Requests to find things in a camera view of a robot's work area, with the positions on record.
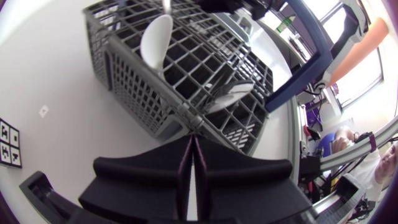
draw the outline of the white wall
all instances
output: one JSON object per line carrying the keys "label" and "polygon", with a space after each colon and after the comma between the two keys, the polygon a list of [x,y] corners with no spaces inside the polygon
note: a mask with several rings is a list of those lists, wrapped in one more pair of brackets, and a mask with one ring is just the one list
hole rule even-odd
{"label": "white wall", "polygon": [[50,1],[52,0],[7,0],[0,12],[0,45],[29,16]]}

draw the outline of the metal rail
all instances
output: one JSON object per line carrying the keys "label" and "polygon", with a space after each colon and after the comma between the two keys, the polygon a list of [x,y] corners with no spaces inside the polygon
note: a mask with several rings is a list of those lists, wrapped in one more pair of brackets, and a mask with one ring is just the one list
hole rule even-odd
{"label": "metal rail", "polygon": [[[397,132],[398,132],[398,116],[396,116],[392,121],[386,124],[376,134],[374,134],[374,138],[376,140],[376,146],[380,147],[384,145]],[[364,155],[370,153],[370,151],[371,151],[371,144],[369,138],[367,138],[343,151],[321,158],[320,169],[322,171],[326,171],[334,167],[347,164],[348,162],[363,157]]]}

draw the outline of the cable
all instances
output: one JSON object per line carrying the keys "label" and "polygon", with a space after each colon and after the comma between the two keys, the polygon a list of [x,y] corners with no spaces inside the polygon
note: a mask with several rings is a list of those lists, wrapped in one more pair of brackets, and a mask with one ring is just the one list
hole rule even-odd
{"label": "cable", "polygon": [[355,164],[355,166],[353,168],[351,168],[347,173],[353,171],[353,169],[355,169],[366,158],[366,156],[368,156],[368,154],[366,154],[365,156],[360,158],[360,160]]}
{"label": "cable", "polygon": [[320,102],[320,104],[319,104],[319,109],[318,109],[318,115],[317,115],[317,120],[319,121],[319,125],[321,126],[321,130],[323,130],[323,128],[322,128],[322,122],[321,122],[321,108],[322,108],[322,95],[319,95],[319,102]]}
{"label": "cable", "polygon": [[315,95],[315,96],[321,95],[321,93],[313,93],[313,92],[308,91],[308,90],[303,90],[303,91],[306,92],[306,93],[308,93],[308,94]]}
{"label": "cable", "polygon": [[314,92],[315,92],[315,90],[319,89],[319,93],[314,93],[314,92],[311,92],[311,91],[308,91],[308,90],[303,90],[303,91],[308,93],[308,94],[314,95],[314,96],[320,96],[322,94],[322,89],[323,89],[323,88],[320,88],[320,85],[323,85],[323,88],[326,87],[326,85],[324,83],[317,83],[313,87]]}

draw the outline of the black plastic part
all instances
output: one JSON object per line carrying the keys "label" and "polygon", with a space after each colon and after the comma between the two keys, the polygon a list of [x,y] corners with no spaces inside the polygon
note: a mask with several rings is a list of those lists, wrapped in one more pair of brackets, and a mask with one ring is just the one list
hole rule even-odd
{"label": "black plastic part", "polygon": [[113,223],[87,212],[57,194],[47,176],[40,171],[21,183],[19,188],[32,206],[49,223]]}
{"label": "black plastic part", "polygon": [[321,139],[321,134],[317,130],[315,130],[311,127],[308,127],[308,126],[307,126],[307,130],[311,134],[311,138],[314,141]]}
{"label": "black plastic part", "polygon": [[[186,221],[192,156],[197,222]],[[288,160],[254,159],[201,136],[138,156],[95,160],[97,177],[79,198],[57,194],[36,172],[20,185],[49,223],[313,223],[311,203],[289,179]]]}
{"label": "black plastic part", "polygon": [[300,183],[307,184],[316,179],[320,174],[321,160],[319,156],[307,156],[300,159],[298,176]]}
{"label": "black plastic part", "polygon": [[138,156],[94,161],[96,178],[79,198],[83,208],[117,222],[152,217],[186,220],[191,136]]}
{"label": "black plastic part", "polygon": [[194,146],[199,220],[233,217],[255,224],[295,217],[295,223],[311,223],[298,218],[312,208],[289,179],[288,160],[254,159],[201,136]]}

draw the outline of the window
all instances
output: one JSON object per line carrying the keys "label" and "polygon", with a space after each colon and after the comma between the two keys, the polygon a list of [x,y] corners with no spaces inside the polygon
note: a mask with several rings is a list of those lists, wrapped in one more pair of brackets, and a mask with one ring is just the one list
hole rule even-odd
{"label": "window", "polygon": [[[345,10],[335,0],[304,0],[335,43],[344,30]],[[337,81],[336,99],[344,108],[365,94],[382,80],[382,69],[378,49],[371,52],[361,63]]]}
{"label": "window", "polygon": [[339,4],[339,0],[304,0],[304,3],[311,9],[314,15],[321,20]]}
{"label": "window", "polygon": [[344,31],[344,20],[346,18],[346,11],[340,8],[330,19],[328,19],[323,28],[325,28],[331,41],[336,43]]}
{"label": "window", "polygon": [[374,50],[347,75],[336,82],[336,99],[341,107],[348,106],[382,80],[379,52]]}

